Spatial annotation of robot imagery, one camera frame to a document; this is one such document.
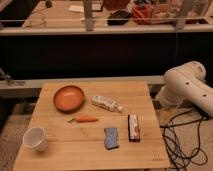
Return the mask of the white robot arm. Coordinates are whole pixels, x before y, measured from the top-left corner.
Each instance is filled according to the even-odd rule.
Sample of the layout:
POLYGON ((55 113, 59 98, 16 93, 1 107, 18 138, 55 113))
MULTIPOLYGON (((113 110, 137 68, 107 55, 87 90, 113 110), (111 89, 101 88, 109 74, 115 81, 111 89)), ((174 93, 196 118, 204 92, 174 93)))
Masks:
POLYGON ((178 107, 188 100, 213 118, 213 88, 205 83, 206 69, 198 61, 190 61, 165 72, 164 86, 156 95, 163 108, 178 107))

